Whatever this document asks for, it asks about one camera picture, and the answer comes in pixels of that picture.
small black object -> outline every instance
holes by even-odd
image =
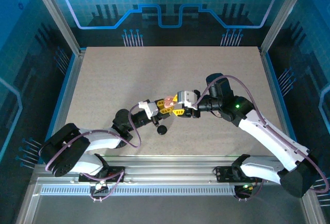
[[[158,126],[158,128],[157,128],[157,132],[158,132],[158,134],[160,134],[160,135],[165,135],[166,132],[167,132],[167,128],[166,128],[166,126],[165,126],[165,125],[160,125],[160,126]]]
[[[241,165],[242,165],[243,161],[245,161],[249,157],[250,157],[249,154],[242,154],[239,158],[237,158],[232,163],[232,170],[233,170],[234,178],[237,181],[240,181],[243,178],[246,178],[246,175],[243,173],[243,171],[241,169]]]
[[[231,166],[217,166],[213,169],[213,174],[217,178],[218,183],[253,183],[256,178],[245,177],[237,179]]]

aluminum frame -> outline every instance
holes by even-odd
[[[261,45],[261,54],[265,55],[291,13],[297,0],[285,0]]]
[[[119,186],[134,188],[168,187],[185,188],[200,186],[201,188],[230,188],[233,183],[217,183],[212,170],[215,166],[230,166],[237,157],[229,156],[119,156],[105,157],[109,165],[125,166],[124,182]],[[67,174],[55,178],[45,171],[45,165],[37,165],[27,189],[16,223],[32,223],[35,212],[43,194],[43,186],[93,186],[93,183],[79,183],[79,174]],[[302,199],[310,224],[326,223],[317,202],[316,194],[309,190]]]
[[[294,139],[294,137],[292,137],[292,134],[290,132],[289,126],[286,122],[284,111],[283,111],[283,108],[281,106],[281,102],[280,102],[279,96],[278,96],[281,93],[278,93],[276,91],[276,87],[275,87],[276,82],[274,81],[274,78],[272,77],[271,69],[270,69],[270,66],[268,65],[266,55],[260,53],[260,56],[261,56],[261,61],[262,61],[262,64],[263,64],[263,68],[265,69],[266,78],[267,78],[267,81],[268,81],[268,84],[269,84],[269,87],[270,87],[270,92],[271,92],[273,100],[274,100],[276,112],[277,112],[278,119],[279,119],[279,122],[281,124],[281,127],[283,129],[283,132],[286,135],[290,136],[292,139]]]
[[[64,39],[67,41],[70,49],[75,55],[80,54],[80,46],[74,37],[67,21],[64,18],[60,8],[58,7],[55,0],[42,0],[48,9],[49,13],[51,14],[53,20],[55,21],[56,25],[60,29]]]
[[[264,42],[261,45],[261,56],[265,70],[267,73],[267,62],[265,55],[274,42],[278,32],[282,28],[286,18],[292,10],[297,0],[285,0],[279,13],[277,14],[269,32],[267,33]],[[69,44],[73,53],[79,56],[79,60],[74,64],[73,70],[70,74],[68,87],[63,96],[63,102],[59,110],[59,115],[53,128],[56,132],[65,122],[65,117],[68,113],[70,102],[74,87],[76,85],[77,77],[81,67],[83,54],[80,54],[80,46],[76,41],[71,29],[69,28],[63,14],[58,8],[54,0],[43,0],[51,16],[59,27],[65,40]],[[274,89],[272,85],[272,78],[267,74],[271,90]],[[276,109],[280,117],[282,127],[285,133],[289,133],[287,128],[283,111],[278,104],[278,97],[271,91],[274,97]],[[126,166],[126,176],[124,183],[127,185],[215,185],[216,178],[212,174],[211,169],[219,165],[231,165],[237,157],[208,157],[208,156],[186,156],[186,157],[107,157],[111,160],[111,165]],[[45,184],[51,185],[75,185],[77,182],[77,174],[68,174],[66,177],[55,178],[52,174],[44,171],[44,165],[37,165],[32,175],[30,184],[28,186],[17,223],[32,223],[35,211],[40,199],[40,192],[42,186]],[[325,223],[322,211],[317,202],[317,197],[314,192],[308,191],[303,197],[303,204],[310,223]]]

blue trim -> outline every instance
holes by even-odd
[[[293,127],[292,127],[292,124],[291,124],[291,121],[290,121],[288,110],[287,110],[287,108],[285,106],[284,99],[282,97],[281,90],[279,88],[279,85],[278,85],[278,82],[277,82],[277,78],[276,78],[276,75],[275,75],[275,71],[274,71],[274,68],[273,68],[273,65],[272,65],[272,62],[270,60],[270,57],[269,57],[269,54],[268,53],[266,53],[266,60],[267,60],[268,66],[269,66],[270,73],[272,75],[272,79],[274,81],[274,86],[275,86],[276,94],[277,94],[278,99],[279,99],[280,107],[281,107],[281,109],[283,111],[285,123],[286,123],[286,125],[288,127],[288,130],[289,130],[289,135],[290,135],[290,137],[293,140],[297,141],[297,138],[295,137],[295,134],[294,134],[294,131],[293,131]]]
[[[323,103],[324,103],[324,96],[330,91],[330,83],[325,86],[321,92],[320,96],[320,102],[319,102],[319,110],[321,112],[322,118],[324,120],[325,126],[328,129],[328,132],[330,134],[330,122],[325,114],[325,111],[323,110]]]
[[[8,84],[3,78],[0,77],[0,83],[3,84],[5,86],[5,88],[7,88],[11,93],[13,93],[16,98],[17,98],[17,103],[19,105],[19,109],[17,110],[17,113],[15,115],[15,119],[14,121],[12,122],[11,126],[10,126],[10,129],[9,129],[9,132],[7,134],[7,137],[5,139],[5,142],[0,150],[0,163],[5,155],[5,152],[6,152],[6,149],[8,147],[8,144],[10,142],[10,139],[11,139],[11,136],[12,134],[14,133],[14,130],[16,128],[16,125],[17,125],[17,122],[19,121],[19,118],[21,116],[21,113],[23,111],[23,104],[22,104],[22,99],[21,99],[21,94],[20,92],[15,88],[13,87],[12,85]]]
[[[156,8],[157,9],[157,14],[158,14],[158,26],[160,28],[180,28],[182,26],[182,20],[183,20],[183,9],[186,7],[197,7],[198,12],[203,12],[203,13],[210,13],[224,28],[246,28],[246,29],[258,29],[262,28],[263,25],[266,22],[266,19],[270,13],[270,10],[273,7],[273,4],[275,0],[271,0],[267,11],[265,12],[265,15],[260,23],[260,25],[226,25],[224,21],[212,10],[212,9],[204,9],[203,4],[182,4],[179,8],[179,21],[177,25],[163,25],[162,20],[161,20],[161,9],[158,4],[138,4],[138,9],[131,9],[128,10],[120,19],[119,21],[114,25],[114,26],[91,26],[91,27],[83,27],[80,25],[79,20],[70,4],[69,0],[65,0],[69,11],[72,15],[73,20],[75,21],[76,25],[78,28],[82,30],[94,30],[94,29],[117,29],[123,22],[124,20],[132,13],[142,13],[142,8]]]
[[[75,60],[76,60],[76,57],[75,57],[74,54],[72,54],[72,57],[71,57],[71,60],[70,60],[70,63],[69,63],[69,67],[68,67],[67,73],[65,75],[60,94],[59,94],[58,99],[57,99],[57,103],[56,103],[56,106],[55,106],[53,117],[52,117],[51,123],[50,123],[49,128],[48,128],[48,132],[47,132],[47,135],[46,135],[46,141],[52,136],[54,126],[55,126],[55,121],[57,119],[58,112],[60,110],[60,107],[61,107],[61,104],[62,104],[62,101],[63,101],[64,92],[67,88],[69,76],[71,74],[72,66],[73,66],[73,63],[74,63]]]

blue wall panel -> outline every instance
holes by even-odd
[[[298,0],[269,50],[296,138],[309,149],[323,153],[321,168],[327,175],[330,174],[329,1]],[[321,182],[318,185],[319,189],[324,187]],[[324,213],[330,219],[329,211]]]
[[[147,46],[260,45],[283,3],[283,0],[56,1],[82,47],[125,46],[124,29],[143,32]]]
[[[1,223],[14,223],[19,213],[38,159],[34,141],[45,139],[70,56],[42,0],[1,0]]]

cable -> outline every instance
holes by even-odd
[[[257,192],[256,192],[255,194],[253,194],[253,195],[250,195],[249,198],[244,198],[245,201],[250,201],[250,200],[253,199],[254,197],[258,196],[258,195],[260,194],[260,192],[261,192],[261,189],[262,189],[262,187],[263,187],[264,182],[265,182],[265,181],[264,181],[264,179],[263,179],[263,180],[261,181],[261,184],[260,184],[259,189],[257,190]]]
[[[82,174],[84,175],[85,177],[89,178],[89,179],[92,179],[92,180],[96,180],[96,181],[101,181],[101,180],[108,180],[108,179],[113,179],[114,177],[117,177],[119,174],[121,174],[124,170],[120,171],[119,173],[116,173],[116,174],[113,174],[113,175],[110,175],[108,177],[105,177],[105,178],[97,178],[97,177],[93,177],[89,174]]]
[[[107,199],[108,197],[110,197],[112,195],[112,193],[114,192],[114,190],[117,188],[119,182],[121,181],[122,177],[124,176],[124,171],[121,171],[120,173],[117,173],[115,175],[112,175],[110,177],[115,177],[117,176],[118,174],[120,174],[116,184],[111,188],[111,190],[109,189],[109,193],[105,196],[105,197],[100,197],[99,199],[96,199],[93,195],[93,193],[90,195],[90,198],[95,201],[99,201],[99,202],[102,202],[103,200]]]
[[[251,94],[251,92],[249,91],[249,89],[245,86],[245,84],[239,80],[238,78],[236,78],[235,76],[231,76],[231,75],[223,75],[223,76],[219,76],[216,79],[214,79],[208,86],[207,88],[204,90],[204,92],[202,93],[202,95],[199,97],[199,99],[196,101],[195,104],[193,104],[193,107],[197,107],[198,104],[201,102],[201,100],[203,99],[203,97],[206,95],[207,91],[209,90],[209,88],[215,84],[218,80],[223,79],[223,78],[231,78],[235,81],[237,81],[239,84],[241,84],[241,86],[245,89],[245,91],[247,92],[253,106],[254,109],[256,110],[256,113],[259,117],[259,119],[261,120],[261,122],[263,123],[263,125],[271,132],[273,133],[274,136],[276,136],[278,139],[280,139],[281,142],[283,142],[285,145],[289,146],[291,149],[293,149],[296,153],[298,153],[300,156],[302,156],[304,159],[306,159],[307,161],[309,161],[309,163],[316,169],[316,171],[320,174],[320,176],[322,177],[324,183],[325,183],[325,188],[322,190],[316,190],[316,189],[312,189],[313,191],[315,191],[316,193],[327,193],[329,191],[329,182],[325,176],[325,174],[322,172],[322,170],[318,167],[317,164],[315,164],[315,162],[308,157],[307,155],[305,155],[302,151],[300,151],[297,147],[295,147],[294,145],[292,145],[291,143],[289,143],[284,137],[282,137],[280,134],[278,134],[272,127],[270,127],[266,121],[264,120],[262,114],[260,113],[257,104]]]
[[[213,116],[217,117],[217,118],[222,118],[222,117],[217,116],[213,111],[210,111],[210,113],[211,113]]]
[[[108,134],[111,134],[115,137],[117,137],[118,139],[122,140],[123,142],[125,142],[126,144],[129,144],[131,145],[132,147],[134,148],[140,148],[141,147],[141,137],[140,137],[140,134],[137,130],[137,128],[135,127],[133,121],[132,121],[132,118],[131,118],[131,113],[132,111],[138,106],[139,104],[136,104],[135,106],[133,106],[130,111],[128,112],[128,120],[129,120],[129,123],[130,125],[132,126],[133,130],[136,132],[138,138],[139,138],[139,144],[138,145],[134,145],[132,143],[130,143],[129,141],[127,141],[126,139],[122,138],[121,136],[119,136],[118,134],[110,131],[110,130],[92,130],[92,131],[88,131],[88,132],[85,132],[83,134],[80,134],[78,136],[76,136],[75,138],[71,139],[67,144],[65,144],[51,159],[50,161],[48,161],[48,163],[46,164],[46,168],[45,170],[46,171],[51,171],[49,169],[50,165],[60,156],[60,154],[68,147],[71,146],[72,143],[74,143],[76,140],[78,140],[79,138],[83,137],[83,136],[86,136],[86,135],[89,135],[89,134],[93,134],[93,133],[108,133]]]

